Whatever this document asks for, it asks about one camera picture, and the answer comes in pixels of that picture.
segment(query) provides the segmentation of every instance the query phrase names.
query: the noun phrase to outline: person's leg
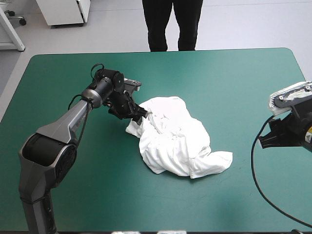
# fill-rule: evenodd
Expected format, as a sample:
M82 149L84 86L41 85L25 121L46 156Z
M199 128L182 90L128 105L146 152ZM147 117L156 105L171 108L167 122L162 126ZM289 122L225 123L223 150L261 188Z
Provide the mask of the person's leg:
M179 51L195 50L203 0L174 0L175 18L180 27Z
M167 51L165 31L169 21L172 0L142 0L151 51Z

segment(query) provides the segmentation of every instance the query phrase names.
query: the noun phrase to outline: white towel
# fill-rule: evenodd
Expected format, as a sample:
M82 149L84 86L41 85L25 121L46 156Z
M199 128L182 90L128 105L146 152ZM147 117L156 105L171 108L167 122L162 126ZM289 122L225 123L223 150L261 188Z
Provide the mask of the white towel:
M143 161L160 174L198 178L228 169L231 152L211 153L210 137L200 121L192 118L179 97L155 97L142 104L149 112L141 125L131 120L126 132L140 138Z

